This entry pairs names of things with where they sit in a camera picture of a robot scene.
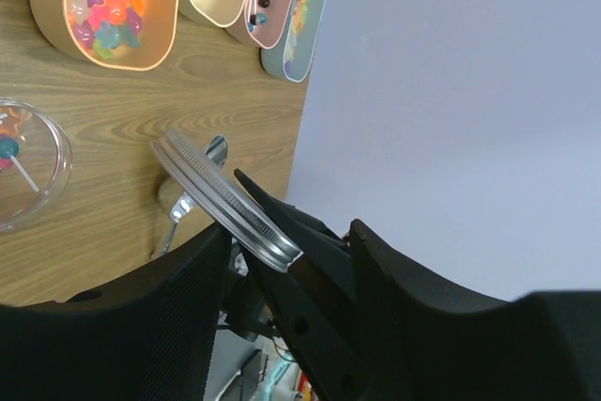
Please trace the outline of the silver metal scoop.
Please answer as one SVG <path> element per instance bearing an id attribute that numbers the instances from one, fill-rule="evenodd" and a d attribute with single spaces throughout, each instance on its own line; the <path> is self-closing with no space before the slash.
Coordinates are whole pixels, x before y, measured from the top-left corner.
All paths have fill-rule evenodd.
<path id="1" fill-rule="evenodd" d="M 151 141 L 150 148 L 159 163 L 169 173 L 169 177 L 160 184 L 156 199 L 171 226 L 166 237 L 151 254 L 150 259 L 155 259 L 168 253 L 181 219 L 198 206 L 199 199 L 205 199 L 207 196 L 200 193 L 202 186 L 198 187 L 193 184 L 193 180 L 189 177 L 185 178 L 185 174 L 172 176 L 171 169 L 177 170 L 177 167 L 172 160 L 164 155 L 159 140 Z M 228 156 L 226 138 L 221 134 L 215 135 L 205 146 L 203 153 L 207 160 L 222 168 Z"/>

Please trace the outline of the orange tray star candies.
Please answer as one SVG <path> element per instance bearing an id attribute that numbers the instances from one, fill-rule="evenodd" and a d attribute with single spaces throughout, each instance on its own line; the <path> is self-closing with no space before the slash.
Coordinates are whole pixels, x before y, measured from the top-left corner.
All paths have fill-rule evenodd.
<path id="1" fill-rule="evenodd" d="M 108 69 L 151 70 L 175 40 L 178 0 L 30 0 L 55 48 Z"/>

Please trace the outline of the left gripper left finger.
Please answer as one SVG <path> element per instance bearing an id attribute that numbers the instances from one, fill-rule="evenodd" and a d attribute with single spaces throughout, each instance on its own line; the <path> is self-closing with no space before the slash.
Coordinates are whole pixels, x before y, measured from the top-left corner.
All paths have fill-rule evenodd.
<path id="1" fill-rule="evenodd" d="M 2 399 L 202 399 L 230 246 L 213 224 L 68 301 L 2 306 Z"/>

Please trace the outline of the blue tray popsicle candies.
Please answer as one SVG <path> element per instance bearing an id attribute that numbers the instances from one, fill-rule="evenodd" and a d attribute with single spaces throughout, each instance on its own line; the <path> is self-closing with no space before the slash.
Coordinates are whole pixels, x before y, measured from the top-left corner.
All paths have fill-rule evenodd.
<path id="1" fill-rule="evenodd" d="M 294 83 L 309 73 L 326 0 L 294 0 L 280 41 L 260 53 L 263 69 Z"/>

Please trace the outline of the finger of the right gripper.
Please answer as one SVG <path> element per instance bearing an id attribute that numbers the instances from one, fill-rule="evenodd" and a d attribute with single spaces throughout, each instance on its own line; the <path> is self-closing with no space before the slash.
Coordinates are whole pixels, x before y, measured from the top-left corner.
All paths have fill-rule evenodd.
<path id="1" fill-rule="evenodd" d="M 370 376 L 349 247 L 318 218 L 271 196 L 241 170 L 234 175 L 301 251 L 285 273 L 246 257 L 280 336 L 320 399 L 362 400 Z"/>

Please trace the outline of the clear glass jar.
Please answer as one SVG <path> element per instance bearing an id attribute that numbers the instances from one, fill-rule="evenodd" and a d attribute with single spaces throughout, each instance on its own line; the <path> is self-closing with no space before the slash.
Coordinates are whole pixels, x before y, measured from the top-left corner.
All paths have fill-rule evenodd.
<path id="1" fill-rule="evenodd" d="M 14 232 L 53 207 L 65 191 L 72 149 L 60 125 L 40 109 L 1 99 L 1 232 Z"/>

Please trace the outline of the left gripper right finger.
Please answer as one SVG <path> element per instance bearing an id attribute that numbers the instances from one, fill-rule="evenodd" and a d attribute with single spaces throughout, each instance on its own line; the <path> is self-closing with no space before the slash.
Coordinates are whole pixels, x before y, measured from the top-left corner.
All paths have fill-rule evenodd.
<path id="1" fill-rule="evenodd" d="M 502 301 L 349 230 L 369 400 L 596 400 L 600 295 Z"/>

